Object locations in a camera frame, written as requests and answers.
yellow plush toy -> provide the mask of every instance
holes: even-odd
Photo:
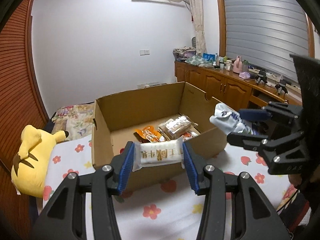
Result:
[[[68,135],[67,131],[52,135],[32,125],[23,129],[19,152],[13,158],[11,170],[12,181],[21,193],[42,198],[51,151]]]

wooden window frame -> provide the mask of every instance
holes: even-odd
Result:
[[[218,0],[218,12],[219,12],[219,55],[225,56],[227,51],[227,27],[226,27],[226,10],[224,6],[224,0]],[[313,34],[312,22],[306,14],[306,24],[308,33],[308,54],[309,57],[315,57],[315,37]]]

gray roller blind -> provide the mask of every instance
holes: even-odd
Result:
[[[306,15],[296,0],[224,0],[228,57],[297,81],[290,53],[308,55]]]

cabinet door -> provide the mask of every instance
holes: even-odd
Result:
[[[175,76],[177,77],[178,82],[185,82],[186,67],[185,64],[179,62],[175,63]]]
[[[247,108],[249,97],[251,94],[251,87],[240,84],[236,81],[225,79],[223,90],[223,102],[238,111],[241,108]]]
[[[224,77],[212,72],[204,72],[204,91],[218,100],[223,100]]]
[[[186,82],[194,85],[201,90],[204,90],[203,87],[203,73],[204,70],[196,67],[196,66],[188,66],[187,67],[187,74],[186,74]]]

pink kettle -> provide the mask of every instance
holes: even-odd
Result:
[[[241,56],[237,56],[236,61],[233,63],[233,72],[237,74],[242,72]]]

